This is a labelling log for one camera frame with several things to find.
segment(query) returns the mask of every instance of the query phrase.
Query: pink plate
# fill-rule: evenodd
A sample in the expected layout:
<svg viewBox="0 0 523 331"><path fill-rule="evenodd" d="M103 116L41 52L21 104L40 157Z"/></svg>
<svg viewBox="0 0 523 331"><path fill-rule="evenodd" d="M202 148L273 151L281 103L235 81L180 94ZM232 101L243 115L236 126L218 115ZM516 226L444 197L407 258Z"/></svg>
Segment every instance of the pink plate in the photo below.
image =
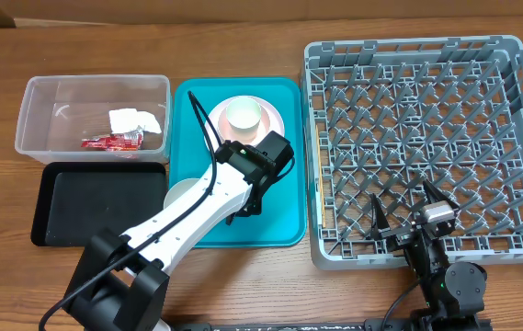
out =
<svg viewBox="0 0 523 331"><path fill-rule="evenodd" d="M261 106L261 108L263 109L256 137L248 141L234 139L231 125L228 122L228 119L226 119L226 107L235 98L230 97L218 104L216 107L214 107L212 112L208 115L211 123L217 123L217 125L214 126L214 129L216 129L218 134L221 136L221 141L223 143L224 140L239 141L243 144L257 146L259 143L261 143L263 138L265 138L270 131L275 131L279 133L281 136L284 136L285 127L283 124L283 120L281 119L281 116L278 113L278 110L260 97L246 97L251 97L252 99L254 99L257 103L259 103L259 106ZM218 148L218 144L216 142L216 139L213 139L214 133L212 133L212 130L208 122L206 123L206 132L212 138L212 146L214 147L214 150L216 150Z"/></svg>

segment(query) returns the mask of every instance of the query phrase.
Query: wooden table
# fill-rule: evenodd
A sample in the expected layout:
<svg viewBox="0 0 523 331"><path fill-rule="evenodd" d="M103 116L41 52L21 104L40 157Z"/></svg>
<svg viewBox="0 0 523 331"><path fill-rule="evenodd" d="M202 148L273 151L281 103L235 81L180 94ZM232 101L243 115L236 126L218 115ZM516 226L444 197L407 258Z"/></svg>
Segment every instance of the wooden table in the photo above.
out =
<svg viewBox="0 0 523 331"><path fill-rule="evenodd" d="M523 17L378 19L278 24L112 26L0 30L0 330L31 330L60 299L80 248L29 240L43 165L19 155L14 137L27 81L53 74L280 75L296 81L316 40L514 34ZM523 330L523 265L489 267L486 310L496 330ZM280 249L196 250L172 276L164 317L213 323L363 321L381 317L412 281L405 268L321 271L308 235ZM419 291L397 315L422 306ZM50 330L79 330L63 313Z"/></svg>

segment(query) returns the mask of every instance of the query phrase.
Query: turquoise tray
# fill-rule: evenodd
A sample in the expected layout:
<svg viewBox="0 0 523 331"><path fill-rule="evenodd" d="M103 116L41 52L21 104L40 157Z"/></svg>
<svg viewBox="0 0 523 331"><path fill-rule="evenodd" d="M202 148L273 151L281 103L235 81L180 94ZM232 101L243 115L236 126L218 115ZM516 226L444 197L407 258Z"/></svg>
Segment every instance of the turquoise tray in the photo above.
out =
<svg viewBox="0 0 523 331"><path fill-rule="evenodd" d="M306 190L300 89L291 80L268 78L192 79L177 88L171 129L169 187L186 178L200 178L210 165L196 116L188 99L192 91L207 112L229 97L261 97L283 118L286 139L296 164L291 173L273 185L262 201L260 215L237 217L233 224L219 223L196 247L270 247L296 245L306 232Z"/></svg>

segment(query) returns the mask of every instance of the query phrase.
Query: dish rack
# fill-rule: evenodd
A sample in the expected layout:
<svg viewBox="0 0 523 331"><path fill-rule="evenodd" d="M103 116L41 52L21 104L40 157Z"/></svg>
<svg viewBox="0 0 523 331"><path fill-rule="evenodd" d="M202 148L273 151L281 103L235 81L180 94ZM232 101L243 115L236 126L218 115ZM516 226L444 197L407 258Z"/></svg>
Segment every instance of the dish rack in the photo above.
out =
<svg viewBox="0 0 523 331"><path fill-rule="evenodd" d="M523 45L516 37L322 41L301 77L313 262L398 268L369 239L369 194L391 227L430 180L461 206L451 262L523 263Z"/></svg>

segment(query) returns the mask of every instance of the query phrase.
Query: clear plastic bin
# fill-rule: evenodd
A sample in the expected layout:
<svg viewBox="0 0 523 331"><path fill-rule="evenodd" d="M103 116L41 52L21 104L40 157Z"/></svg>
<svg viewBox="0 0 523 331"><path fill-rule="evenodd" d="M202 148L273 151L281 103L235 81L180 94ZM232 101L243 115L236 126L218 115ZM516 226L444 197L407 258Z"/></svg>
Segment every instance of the clear plastic bin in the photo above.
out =
<svg viewBox="0 0 523 331"><path fill-rule="evenodd" d="M44 164L56 161L154 161L169 156L172 113L164 75L103 74L33 77L28 81L16 129L15 148ZM81 147L83 139L110 134L108 112L148 111L162 133L145 132L138 151Z"/></svg>

